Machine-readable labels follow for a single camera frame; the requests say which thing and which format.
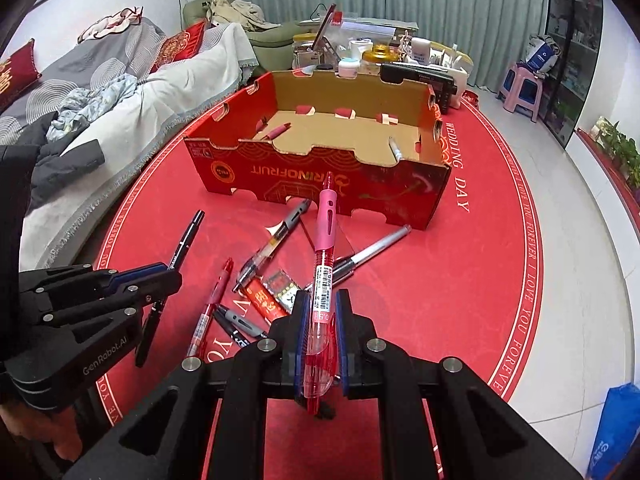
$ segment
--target green armchair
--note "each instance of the green armchair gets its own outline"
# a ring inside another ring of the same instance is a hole
[[[191,27],[207,17],[210,1],[192,0],[184,6],[182,15],[186,27]],[[260,64],[254,75],[262,75],[273,70],[290,70],[293,63],[293,36],[304,32],[309,32],[309,29],[298,26],[297,22],[283,23],[264,32],[248,32],[249,43],[254,48],[255,57]]]

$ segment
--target gold lid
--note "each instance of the gold lid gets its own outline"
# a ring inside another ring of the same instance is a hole
[[[296,43],[302,43],[303,41],[313,41],[316,38],[316,34],[313,32],[304,32],[303,34],[296,34],[293,37],[293,41]]]
[[[370,63],[391,63],[398,61],[398,53],[387,45],[376,44],[362,53],[362,60]]]

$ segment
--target human hand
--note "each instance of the human hand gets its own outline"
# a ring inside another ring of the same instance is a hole
[[[82,452],[82,441],[76,427],[73,408],[46,415],[22,402],[11,400],[0,404],[0,418],[9,433],[27,440],[52,442],[56,453],[74,462]]]

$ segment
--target throw pillow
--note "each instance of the throw pillow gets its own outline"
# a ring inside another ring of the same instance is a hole
[[[33,43],[31,38],[25,46],[0,62],[0,114],[42,76],[33,62]]]
[[[151,67],[151,74],[158,70],[161,66],[180,61],[181,59],[189,59],[195,56],[202,44],[204,29],[207,25],[205,20],[201,20],[191,27],[179,32],[164,41],[156,61]]]

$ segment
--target red pillow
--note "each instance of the red pillow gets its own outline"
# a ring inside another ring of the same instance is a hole
[[[42,76],[33,62],[33,43],[31,38],[0,63],[0,114]]]
[[[201,20],[186,30],[179,32],[175,36],[164,40],[158,57],[154,65],[151,67],[151,74],[158,70],[162,65],[180,61],[181,59],[189,59],[195,56],[202,44],[204,28],[207,25],[206,20]]]

